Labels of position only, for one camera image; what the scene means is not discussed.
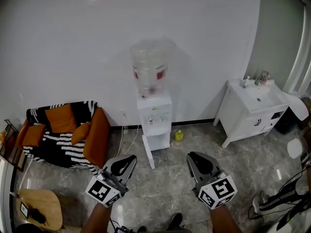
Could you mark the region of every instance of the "round wooden table top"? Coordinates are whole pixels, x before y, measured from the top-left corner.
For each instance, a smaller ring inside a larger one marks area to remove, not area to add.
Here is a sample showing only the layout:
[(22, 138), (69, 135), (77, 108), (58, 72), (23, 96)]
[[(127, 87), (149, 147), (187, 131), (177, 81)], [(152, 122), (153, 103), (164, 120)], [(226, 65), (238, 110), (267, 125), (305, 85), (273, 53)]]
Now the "round wooden table top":
[[(32, 190), (32, 189), (21, 189), (19, 192), (19, 199), (17, 199), (16, 206), (18, 215), (42, 228), (46, 228), (49, 230), (57, 231), (63, 226), (63, 215), (60, 207), (59, 199), (49, 190)], [(45, 224), (41, 224), (31, 218), (28, 215), (28, 219), (25, 215), (20, 211), (21, 202), (26, 205), (28, 210), (30, 209), (38, 209), (38, 211), (45, 216), (46, 222)]]

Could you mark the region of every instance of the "sofa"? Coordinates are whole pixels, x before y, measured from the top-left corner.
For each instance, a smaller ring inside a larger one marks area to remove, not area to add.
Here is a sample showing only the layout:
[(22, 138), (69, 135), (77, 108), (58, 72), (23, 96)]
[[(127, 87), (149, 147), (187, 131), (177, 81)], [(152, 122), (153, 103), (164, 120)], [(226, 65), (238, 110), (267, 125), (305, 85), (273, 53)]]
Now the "sofa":
[[(77, 127), (90, 122), (86, 138), (72, 145), (73, 133), (53, 133), (46, 115), (47, 110), (63, 105), (28, 109), (27, 119), (17, 137), (17, 145), (23, 149), (28, 158), (37, 162), (47, 161), (67, 168), (89, 168), (93, 175), (98, 175), (98, 170), (104, 166), (110, 128), (104, 110), (94, 101), (70, 103)], [(23, 146), (28, 129), (38, 124), (45, 125), (43, 137), (38, 146)]]

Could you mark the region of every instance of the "pillow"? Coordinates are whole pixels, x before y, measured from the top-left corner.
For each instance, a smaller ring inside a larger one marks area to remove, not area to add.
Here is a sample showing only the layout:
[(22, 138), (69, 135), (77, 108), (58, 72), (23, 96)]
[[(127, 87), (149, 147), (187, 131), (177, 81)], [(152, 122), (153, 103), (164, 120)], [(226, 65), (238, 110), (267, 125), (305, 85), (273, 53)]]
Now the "pillow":
[(88, 131), (89, 131), (89, 123), (84, 123), (82, 124), (79, 128), (77, 128), (71, 137), (71, 144), (75, 145), (78, 142), (81, 142), (82, 140), (84, 140), (87, 135), (88, 135)]
[(69, 133), (77, 128), (76, 119), (70, 103), (63, 106), (45, 110), (53, 133)]
[(43, 138), (45, 125), (30, 126), (23, 140), (23, 146), (39, 147), (39, 143)]

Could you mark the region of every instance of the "cabinet handle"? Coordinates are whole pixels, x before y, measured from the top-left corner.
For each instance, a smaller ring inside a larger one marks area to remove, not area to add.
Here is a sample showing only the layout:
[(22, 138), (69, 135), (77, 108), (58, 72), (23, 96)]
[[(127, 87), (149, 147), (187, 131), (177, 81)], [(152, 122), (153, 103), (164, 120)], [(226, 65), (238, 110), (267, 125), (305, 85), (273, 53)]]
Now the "cabinet handle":
[(258, 119), (258, 122), (254, 126), (258, 126), (261, 123), (261, 119)]

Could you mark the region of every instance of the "bathroom vanity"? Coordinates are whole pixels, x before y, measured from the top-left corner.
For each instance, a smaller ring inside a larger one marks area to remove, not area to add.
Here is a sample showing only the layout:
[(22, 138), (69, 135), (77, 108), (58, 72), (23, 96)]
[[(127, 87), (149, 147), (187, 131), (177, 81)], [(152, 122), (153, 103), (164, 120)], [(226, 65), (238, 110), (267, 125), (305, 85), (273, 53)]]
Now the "bathroom vanity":
[(227, 134), (222, 147), (230, 142), (268, 133), (289, 107), (290, 101), (273, 80), (265, 85), (255, 85), (249, 80), (246, 87), (243, 80), (227, 82), (227, 91), (214, 120), (219, 120)]

